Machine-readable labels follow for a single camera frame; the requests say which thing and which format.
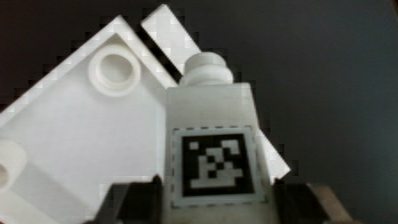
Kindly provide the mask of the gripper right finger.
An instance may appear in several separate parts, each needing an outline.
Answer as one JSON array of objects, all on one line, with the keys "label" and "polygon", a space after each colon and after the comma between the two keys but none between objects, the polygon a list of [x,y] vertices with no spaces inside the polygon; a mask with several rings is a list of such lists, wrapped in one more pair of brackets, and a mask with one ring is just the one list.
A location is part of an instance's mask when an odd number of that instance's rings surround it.
[{"label": "gripper right finger", "polygon": [[362,224],[327,185],[275,180],[273,196],[281,224]]}]

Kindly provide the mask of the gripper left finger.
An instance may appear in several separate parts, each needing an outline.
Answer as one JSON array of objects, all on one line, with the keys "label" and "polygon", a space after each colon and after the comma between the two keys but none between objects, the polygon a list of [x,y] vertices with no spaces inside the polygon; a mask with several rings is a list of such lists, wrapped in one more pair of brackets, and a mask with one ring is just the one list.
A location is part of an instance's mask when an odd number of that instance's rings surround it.
[{"label": "gripper left finger", "polygon": [[160,176],[149,182],[110,186],[94,224],[162,224],[163,187]]}]

